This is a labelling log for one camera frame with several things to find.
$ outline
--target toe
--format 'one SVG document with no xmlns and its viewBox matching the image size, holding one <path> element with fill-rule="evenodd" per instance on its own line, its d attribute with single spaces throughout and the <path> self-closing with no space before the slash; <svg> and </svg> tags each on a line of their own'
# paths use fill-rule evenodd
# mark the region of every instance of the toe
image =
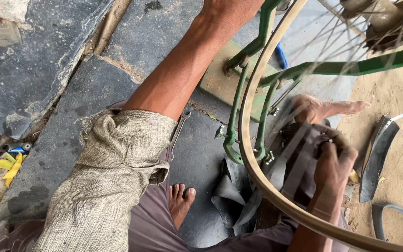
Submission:
<svg viewBox="0 0 403 252">
<path fill-rule="evenodd" d="M 179 184 L 175 184 L 174 188 L 172 190 L 172 197 L 176 198 L 178 195 L 178 191 L 180 189 L 180 185 Z"/>
<path fill-rule="evenodd" d="M 195 189 L 189 188 L 184 195 L 184 201 L 187 204 L 191 205 L 192 202 L 194 202 L 194 199 L 195 199 Z"/>
<path fill-rule="evenodd" d="M 183 192 L 186 186 L 184 184 L 180 184 L 180 190 L 178 191 L 178 197 L 182 198 L 183 197 Z"/>
</svg>

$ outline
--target person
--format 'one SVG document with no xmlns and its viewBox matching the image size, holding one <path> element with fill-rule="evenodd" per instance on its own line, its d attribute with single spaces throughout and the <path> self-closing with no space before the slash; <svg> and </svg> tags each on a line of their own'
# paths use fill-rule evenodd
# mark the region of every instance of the person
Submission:
<svg viewBox="0 0 403 252">
<path fill-rule="evenodd" d="M 68 178 L 53 194 L 44 230 L 32 251 L 195 251 L 178 233 L 196 197 L 184 184 L 169 185 L 169 163 L 160 155 L 194 88 L 219 50 L 250 20 L 264 0 L 205 0 L 178 45 L 122 108 L 110 108 L 84 123 L 84 148 Z M 356 113 L 365 103 L 310 105 L 298 121 L 319 123 L 337 113 Z M 337 131 L 322 146 L 316 191 L 307 210 L 337 225 L 344 187 L 357 152 Z M 315 212 L 320 195 L 328 204 Z M 304 226 L 273 228 L 228 238 L 208 251 L 330 251 L 332 241 Z"/>
</svg>

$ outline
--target wrench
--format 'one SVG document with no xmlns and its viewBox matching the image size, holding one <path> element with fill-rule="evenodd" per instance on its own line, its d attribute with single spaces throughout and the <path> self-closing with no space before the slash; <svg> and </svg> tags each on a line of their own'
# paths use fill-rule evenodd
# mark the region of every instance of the wrench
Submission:
<svg viewBox="0 0 403 252">
<path fill-rule="evenodd" d="M 183 112 L 181 112 L 181 116 L 180 116 L 180 119 L 178 120 L 178 125 L 176 126 L 175 133 L 172 136 L 172 141 L 171 141 L 171 145 L 170 145 L 169 162 L 172 161 L 174 158 L 173 147 L 175 146 L 175 142 L 178 139 L 178 136 L 180 135 L 181 129 L 183 128 L 184 121 L 186 119 L 188 119 L 189 117 L 191 117 L 190 111 L 187 114 L 184 113 L 184 110 L 183 110 Z"/>
</svg>

